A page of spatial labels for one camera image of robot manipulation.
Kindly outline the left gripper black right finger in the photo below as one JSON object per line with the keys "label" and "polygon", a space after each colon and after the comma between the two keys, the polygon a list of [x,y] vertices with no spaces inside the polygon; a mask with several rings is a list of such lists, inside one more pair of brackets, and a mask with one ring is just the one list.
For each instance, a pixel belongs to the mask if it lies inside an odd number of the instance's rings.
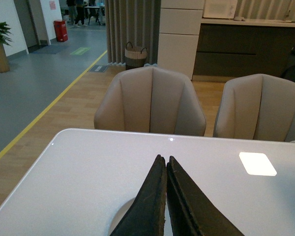
{"label": "left gripper black right finger", "polygon": [[214,206],[173,156],[167,163],[167,203],[175,236],[243,235]]}

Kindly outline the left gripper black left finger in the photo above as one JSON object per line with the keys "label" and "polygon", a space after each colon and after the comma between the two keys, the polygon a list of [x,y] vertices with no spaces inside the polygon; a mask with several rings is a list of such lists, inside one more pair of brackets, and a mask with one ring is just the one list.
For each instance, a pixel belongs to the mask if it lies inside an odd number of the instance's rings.
{"label": "left gripper black left finger", "polygon": [[162,236],[165,226],[167,170],[157,155],[134,202],[110,235]]}

